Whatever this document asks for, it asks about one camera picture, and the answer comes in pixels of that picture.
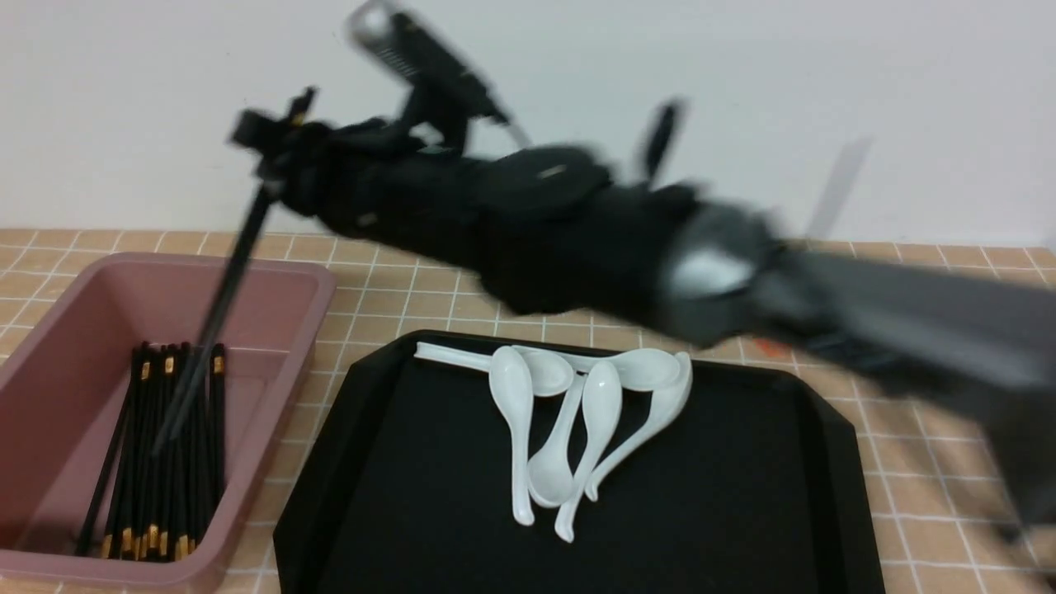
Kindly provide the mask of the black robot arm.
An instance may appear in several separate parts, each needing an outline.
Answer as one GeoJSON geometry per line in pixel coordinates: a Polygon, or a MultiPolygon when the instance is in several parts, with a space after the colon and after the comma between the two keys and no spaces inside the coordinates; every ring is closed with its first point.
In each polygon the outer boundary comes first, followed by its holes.
{"type": "Polygon", "coordinates": [[[615,183],[584,147],[465,157],[418,120],[241,113],[265,203],[471,271],[517,315],[593,309],[677,341],[754,336],[977,424],[1020,522],[1054,523],[1054,291],[797,247],[698,186],[615,183]]]}

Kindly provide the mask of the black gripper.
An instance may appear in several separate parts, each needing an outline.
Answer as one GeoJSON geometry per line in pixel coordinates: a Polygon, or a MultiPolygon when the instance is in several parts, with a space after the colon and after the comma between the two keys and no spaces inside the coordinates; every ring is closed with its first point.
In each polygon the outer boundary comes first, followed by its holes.
{"type": "Polygon", "coordinates": [[[336,127],[310,120],[314,87],[283,115],[240,113],[230,142],[259,157],[259,181],[237,248],[253,248],[271,207],[332,233],[393,248],[491,248],[497,222],[483,206],[486,163],[467,157],[471,105],[440,87],[412,87],[393,120],[336,127]]]}

